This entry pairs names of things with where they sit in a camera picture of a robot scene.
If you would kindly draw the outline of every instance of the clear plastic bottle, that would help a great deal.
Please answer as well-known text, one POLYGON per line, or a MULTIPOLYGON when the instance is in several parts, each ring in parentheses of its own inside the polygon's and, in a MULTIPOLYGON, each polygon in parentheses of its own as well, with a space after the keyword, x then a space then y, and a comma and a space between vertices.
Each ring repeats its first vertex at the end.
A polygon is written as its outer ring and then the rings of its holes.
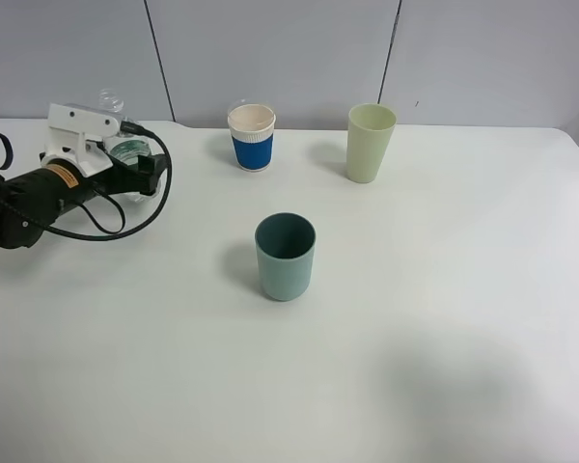
MULTIPOLYGON (((112 89, 103 89, 98 94, 98 106, 103 111, 120 114, 124 108, 124 101, 112 89)), ((135 122, 129 118, 124 118, 127 121, 135 122)), ((122 161, 127 166, 137 165, 137 156, 152 155, 151 147, 148 144, 146 137, 131 135, 130 133, 119 133, 116 136, 103 139, 103 144, 110 156, 122 161)), ((156 187, 156 194, 160 190, 159 185, 156 187)), ((129 199, 135 203, 141 203, 151 198, 140 193, 124 193, 129 199)))

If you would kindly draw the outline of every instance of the white paper cup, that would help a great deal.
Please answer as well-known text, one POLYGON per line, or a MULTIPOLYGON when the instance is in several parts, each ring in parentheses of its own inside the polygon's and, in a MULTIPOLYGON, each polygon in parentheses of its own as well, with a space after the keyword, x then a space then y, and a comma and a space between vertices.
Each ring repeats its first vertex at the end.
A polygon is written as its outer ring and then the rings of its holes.
POLYGON ((235 157, 245 171, 262 171, 270 164, 276 119, 268 106, 247 100, 237 102, 228 111, 235 157))

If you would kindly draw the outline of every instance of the pale green cup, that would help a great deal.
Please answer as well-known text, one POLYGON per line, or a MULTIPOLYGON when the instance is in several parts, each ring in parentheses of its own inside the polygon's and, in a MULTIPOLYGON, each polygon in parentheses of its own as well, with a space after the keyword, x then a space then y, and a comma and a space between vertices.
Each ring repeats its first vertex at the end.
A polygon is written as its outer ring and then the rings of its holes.
POLYGON ((381 104, 360 104, 349 111, 347 178, 369 183, 377 177, 397 116, 381 104))

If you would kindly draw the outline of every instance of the orange label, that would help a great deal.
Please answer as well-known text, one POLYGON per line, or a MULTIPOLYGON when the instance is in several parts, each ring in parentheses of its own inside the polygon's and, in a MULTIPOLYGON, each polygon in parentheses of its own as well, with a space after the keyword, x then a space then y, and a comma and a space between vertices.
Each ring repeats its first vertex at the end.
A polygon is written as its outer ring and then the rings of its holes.
POLYGON ((62 167, 58 164, 47 164, 45 169, 50 170, 64 180, 68 188, 74 188, 79 184, 77 178, 66 167, 62 167))

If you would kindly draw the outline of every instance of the cup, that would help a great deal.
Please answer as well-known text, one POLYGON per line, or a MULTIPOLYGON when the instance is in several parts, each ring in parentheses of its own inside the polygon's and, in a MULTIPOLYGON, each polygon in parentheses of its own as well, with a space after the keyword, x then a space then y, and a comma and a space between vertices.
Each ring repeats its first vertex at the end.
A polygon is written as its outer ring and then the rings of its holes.
POLYGON ((347 178, 357 183, 375 180, 397 116, 381 104, 360 104, 349 111, 347 178))
POLYGON ((228 126, 234 141, 235 157, 245 171, 263 171, 270 164, 276 119, 268 106, 245 99, 230 107, 228 126))
POLYGON ((316 229, 296 214, 282 212, 263 219, 255 231, 262 290, 272 299, 290 301, 311 281, 316 229))

